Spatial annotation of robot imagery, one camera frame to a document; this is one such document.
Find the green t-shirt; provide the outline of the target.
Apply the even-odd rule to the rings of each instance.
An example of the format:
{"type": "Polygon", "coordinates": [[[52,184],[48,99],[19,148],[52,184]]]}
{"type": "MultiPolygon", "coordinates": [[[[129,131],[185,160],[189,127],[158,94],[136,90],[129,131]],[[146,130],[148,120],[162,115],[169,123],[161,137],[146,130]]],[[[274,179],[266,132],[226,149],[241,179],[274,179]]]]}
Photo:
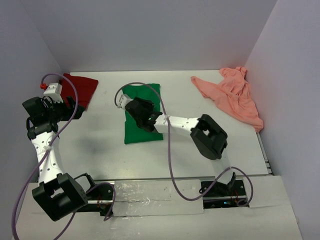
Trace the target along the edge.
{"type": "Polygon", "coordinates": [[[155,130],[153,124],[160,112],[161,85],[127,85],[122,93],[132,99],[125,107],[124,143],[138,144],[162,141],[163,135],[155,130]]]}

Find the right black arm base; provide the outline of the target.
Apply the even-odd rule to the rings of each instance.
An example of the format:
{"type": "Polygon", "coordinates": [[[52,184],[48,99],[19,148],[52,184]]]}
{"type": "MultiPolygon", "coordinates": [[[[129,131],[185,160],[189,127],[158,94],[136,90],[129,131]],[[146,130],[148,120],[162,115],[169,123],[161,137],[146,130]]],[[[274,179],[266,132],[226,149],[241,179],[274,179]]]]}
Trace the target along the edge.
{"type": "Polygon", "coordinates": [[[217,182],[202,197],[204,209],[248,207],[248,200],[244,181],[235,173],[229,185],[217,182]]]}

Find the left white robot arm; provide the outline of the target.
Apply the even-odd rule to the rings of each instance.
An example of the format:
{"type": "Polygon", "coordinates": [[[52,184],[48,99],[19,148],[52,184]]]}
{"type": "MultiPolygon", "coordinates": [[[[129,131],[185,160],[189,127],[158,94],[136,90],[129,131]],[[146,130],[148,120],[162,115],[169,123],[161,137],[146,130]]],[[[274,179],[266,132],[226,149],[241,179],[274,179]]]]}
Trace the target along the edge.
{"type": "Polygon", "coordinates": [[[39,169],[39,186],[32,190],[32,196],[53,221],[58,221],[88,204],[98,193],[92,182],[80,185],[71,175],[65,173],[59,152],[59,126],[61,121],[78,120],[84,107],[77,105],[72,96],[66,100],[53,97],[33,97],[22,103],[28,113],[27,137],[33,144],[39,169]]]}

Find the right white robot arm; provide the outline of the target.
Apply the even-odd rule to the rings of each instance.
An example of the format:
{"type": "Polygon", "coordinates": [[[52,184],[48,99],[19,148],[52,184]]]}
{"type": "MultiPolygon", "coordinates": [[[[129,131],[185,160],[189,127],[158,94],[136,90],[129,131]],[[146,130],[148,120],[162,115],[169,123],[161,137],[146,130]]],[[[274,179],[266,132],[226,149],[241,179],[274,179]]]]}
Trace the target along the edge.
{"type": "Polygon", "coordinates": [[[227,196],[234,191],[236,175],[231,169],[226,151],[228,135],[211,116],[207,114],[196,118],[169,116],[157,111],[152,101],[139,97],[132,99],[126,94],[121,95],[119,105],[134,119],[138,128],[148,133],[171,132],[190,137],[199,153],[212,161],[215,173],[221,175],[217,180],[218,192],[227,196]]]}

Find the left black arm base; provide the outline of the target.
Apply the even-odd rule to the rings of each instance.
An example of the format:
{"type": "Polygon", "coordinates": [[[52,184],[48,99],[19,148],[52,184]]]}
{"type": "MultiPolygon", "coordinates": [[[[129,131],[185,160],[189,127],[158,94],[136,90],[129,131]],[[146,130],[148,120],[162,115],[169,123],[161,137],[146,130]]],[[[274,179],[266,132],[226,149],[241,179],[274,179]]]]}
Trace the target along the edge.
{"type": "Polygon", "coordinates": [[[88,173],[82,173],[74,179],[80,184],[79,179],[86,178],[89,187],[82,187],[86,192],[88,204],[78,209],[77,213],[99,213],[107,221],[113,216],[113,206],[116,190],[113,183],[95,182],[88,173]]]}

